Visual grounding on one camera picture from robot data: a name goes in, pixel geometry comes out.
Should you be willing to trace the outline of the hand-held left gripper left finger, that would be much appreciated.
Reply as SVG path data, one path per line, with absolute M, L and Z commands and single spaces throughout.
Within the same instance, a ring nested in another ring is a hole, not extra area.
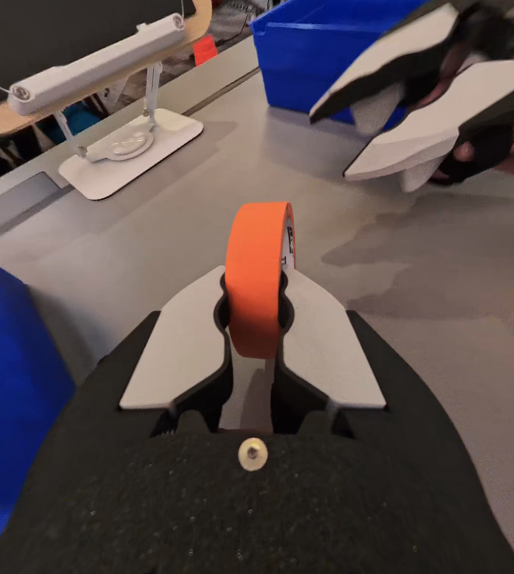
M 184 393 L 225 360 L 225 338 L 215 320 L 224 296 L 219 265 L 174 295 L 160 310 L 119 407 L 173 408 Z

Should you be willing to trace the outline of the blue plastic bin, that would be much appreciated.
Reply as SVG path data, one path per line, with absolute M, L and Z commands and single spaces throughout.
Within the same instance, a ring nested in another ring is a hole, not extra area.
M 308 114 L 354 59 L 423 1 L 286 1 L 250 28 L 270 107 Z
M 0 535 L 74 390 L 29 288 L 0 268 Z

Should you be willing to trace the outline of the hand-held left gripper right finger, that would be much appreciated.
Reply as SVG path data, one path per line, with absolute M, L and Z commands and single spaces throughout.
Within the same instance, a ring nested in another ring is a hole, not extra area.
M 294 410 L 383 409 L 386 400 L 344 306 L 296 269 L 287 269 L 287 311 L 275 386 Z

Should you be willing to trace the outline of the orange traffic cone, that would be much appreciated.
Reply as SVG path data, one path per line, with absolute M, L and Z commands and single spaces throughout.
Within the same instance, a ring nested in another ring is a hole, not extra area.
M 211 34 L 206 34 L 192 45 L 195 67 L 199 67 L 218 55 L 218 47 Z

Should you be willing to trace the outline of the white folding stand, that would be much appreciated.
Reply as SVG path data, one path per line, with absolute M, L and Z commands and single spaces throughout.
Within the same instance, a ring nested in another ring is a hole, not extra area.
M 69 64 L 52 67 L 14 83 L 9 107 L 21 116 L 52 110 L 73 154 L 58 169 L 60 177 L 92 201 L 106 199 L 203 132 L 203 124 L 157 107 L 162 62 L 157 53 L 186 39 L 185 14 L 174 12 L 135 34 Z M 146 96 L 141 115 L 84 147 L 71 132 L 59 103 L 76 91 L 102 85 L 125 68 L 147 66 Z

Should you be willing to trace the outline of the orange tape roll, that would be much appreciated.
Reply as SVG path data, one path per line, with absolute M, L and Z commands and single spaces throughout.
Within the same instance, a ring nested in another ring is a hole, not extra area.
M 232 223 L 225 259 L 229 331 L 245 358 L 273 359 L 280 337 L 281 274 L 296 267 L 289 202 L 249 203 Z

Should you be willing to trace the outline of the teal storage crate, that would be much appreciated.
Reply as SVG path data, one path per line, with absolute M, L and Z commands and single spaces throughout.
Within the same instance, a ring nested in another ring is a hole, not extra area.
M 88 105 L 83 102 L 67 107 L 63 113 L 72 135 L 77 135 L 101 121 Z M 37 127 L 55 145 L 66 141 L 65 135 L 53 115 L 38 122 Z

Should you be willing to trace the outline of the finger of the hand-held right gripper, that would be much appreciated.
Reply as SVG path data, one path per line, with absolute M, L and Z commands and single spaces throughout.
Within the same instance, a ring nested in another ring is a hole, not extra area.
M 312 106 L 309 120 L 316 123 L 367 99 L 400 88 L 416 76 L 440 66 L 460 12 L 440 4 L 382 36 L 362 52 Z
M 514 124 L 514 60 L 480 61 L 456 75 L 433 103 L 375 137 L 345 169 L 347 181 L 403 174 L 418 182 L 460 143 L 486 129 Z

